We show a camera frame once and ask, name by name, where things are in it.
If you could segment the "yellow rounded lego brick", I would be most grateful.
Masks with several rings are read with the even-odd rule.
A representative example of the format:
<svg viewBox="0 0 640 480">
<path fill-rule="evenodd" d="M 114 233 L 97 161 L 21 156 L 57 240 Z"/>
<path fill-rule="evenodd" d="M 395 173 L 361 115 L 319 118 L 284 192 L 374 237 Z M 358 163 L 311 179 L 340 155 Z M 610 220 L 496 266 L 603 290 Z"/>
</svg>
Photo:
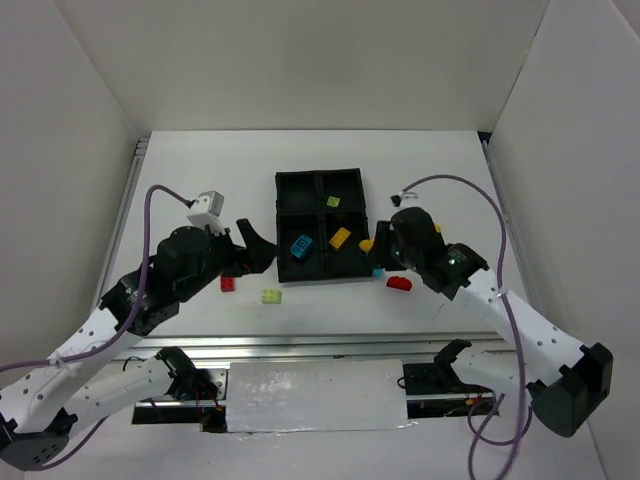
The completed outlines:
<svg viewBox="0 0 640 480">
<path fill-rule="evenodd" d="M 365 253 L 368 253 L 373 248 L 373 245 L 374 241 L 372 239 L 364 239 L 359 242 L 359 248 Z"/>
</svg>

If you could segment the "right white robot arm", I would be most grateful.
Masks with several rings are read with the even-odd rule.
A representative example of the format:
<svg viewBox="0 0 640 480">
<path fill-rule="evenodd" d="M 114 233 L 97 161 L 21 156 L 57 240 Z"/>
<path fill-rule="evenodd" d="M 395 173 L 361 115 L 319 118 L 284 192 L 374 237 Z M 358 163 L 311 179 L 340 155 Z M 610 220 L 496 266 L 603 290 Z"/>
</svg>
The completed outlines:
<svg viewBox="0 0 640 480">
<path fill-rule="evenodd" d="M 569 438 L 608 397 L 613 354 L 562 331 L 517 294 L 500 285 L 487 261 L 464 243 L 448 243 L 420 207 L 399 210 L 380 221 L 368 260 L 376 268 L 416 273 L 441 294 L 486 322 L 516 350 L 515 377 L 505 364 L 463 341 L 444 356 L 465 384 L 498 389 L 513 385 L 527 407 L 555 434 Z"/>
</svg>

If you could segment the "cyan rounded lego piece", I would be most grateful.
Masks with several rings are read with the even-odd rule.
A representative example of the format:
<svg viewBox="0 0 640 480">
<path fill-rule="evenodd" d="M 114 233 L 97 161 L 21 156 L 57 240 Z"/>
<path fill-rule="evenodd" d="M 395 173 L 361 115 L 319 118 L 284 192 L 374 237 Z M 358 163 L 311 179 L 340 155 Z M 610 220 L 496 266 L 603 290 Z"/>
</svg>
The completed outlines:
<svg viewBox="0 0 640 480">
<path fill-rule="evenodd" d="M 307 235 L 300 235 L 291 245 L 290 253 L 297 260 L 304 260 L 312 251 L 314 241 Z"/>
</svg>

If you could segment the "red curved lego brick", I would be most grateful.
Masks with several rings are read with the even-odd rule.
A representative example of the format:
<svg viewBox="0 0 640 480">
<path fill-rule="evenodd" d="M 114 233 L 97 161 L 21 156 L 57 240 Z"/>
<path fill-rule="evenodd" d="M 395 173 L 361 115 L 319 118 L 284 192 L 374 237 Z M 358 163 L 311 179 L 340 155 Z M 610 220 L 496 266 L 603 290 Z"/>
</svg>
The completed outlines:
<svg viewBox="0 0 640 480">
<path fill-rule="evenodd" d="M 387 279 L 386 287 L 401 291 L 410 291 L 413 287 L 412 282 L 402 276 L 391 276 Z"/>
</svg>

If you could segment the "yellow long lego brick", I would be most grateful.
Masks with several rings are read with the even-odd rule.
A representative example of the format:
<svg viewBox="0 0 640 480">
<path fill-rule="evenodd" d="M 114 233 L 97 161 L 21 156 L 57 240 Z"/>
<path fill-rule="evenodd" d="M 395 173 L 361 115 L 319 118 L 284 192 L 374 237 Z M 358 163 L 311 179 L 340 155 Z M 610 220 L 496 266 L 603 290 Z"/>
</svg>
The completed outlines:
<svg viewBox="0 0 640 480">
<path fill-rule="evenodd" d="M 346 241 L 350 238 L 351 232 L 345 227 L 340 227 L 329 239 L 329 246 L 335 250 L 339 251 Z"/>
</svg>

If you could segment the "small green lego brick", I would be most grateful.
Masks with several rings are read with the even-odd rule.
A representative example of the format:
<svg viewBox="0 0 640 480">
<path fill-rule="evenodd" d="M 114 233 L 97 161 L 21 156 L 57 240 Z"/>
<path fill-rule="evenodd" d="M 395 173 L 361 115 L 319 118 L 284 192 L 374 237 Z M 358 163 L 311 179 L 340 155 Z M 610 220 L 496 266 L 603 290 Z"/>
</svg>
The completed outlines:
<svg viewBox="0 0 640 480">
<path fill-rule="evenodd" d="M 337 208 L 340 204 L 340 199 L 338 197 L 329 196 L 327 199 L 327 205 L 329 207 Z"/>
</svg>

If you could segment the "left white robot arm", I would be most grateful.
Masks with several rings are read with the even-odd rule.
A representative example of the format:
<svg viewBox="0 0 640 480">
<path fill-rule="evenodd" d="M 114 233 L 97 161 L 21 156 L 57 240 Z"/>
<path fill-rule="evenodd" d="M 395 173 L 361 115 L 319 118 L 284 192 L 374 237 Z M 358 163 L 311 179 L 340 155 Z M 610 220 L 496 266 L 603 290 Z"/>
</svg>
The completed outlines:
<svg viewBox="0 0 640 480">
<path fill-rule="evenodd" d="M 1 459 L 21 471 L 53 461 L 71 438 L 94 422 L 156 396 L 189 398 L 216 387 L 178 347 L 164 347 L 126 371 L 95 381 L 116 356 L 175 317 L 181 304 L 221 275 L 261 274 L 277 247 L 246 219 L 244 240 L 209 227 L 184 226 L 162 240 L 155 255 L 123 276 L 101 299 L 85 324 L 42 365 L 1 391 Z"/>
</svg>

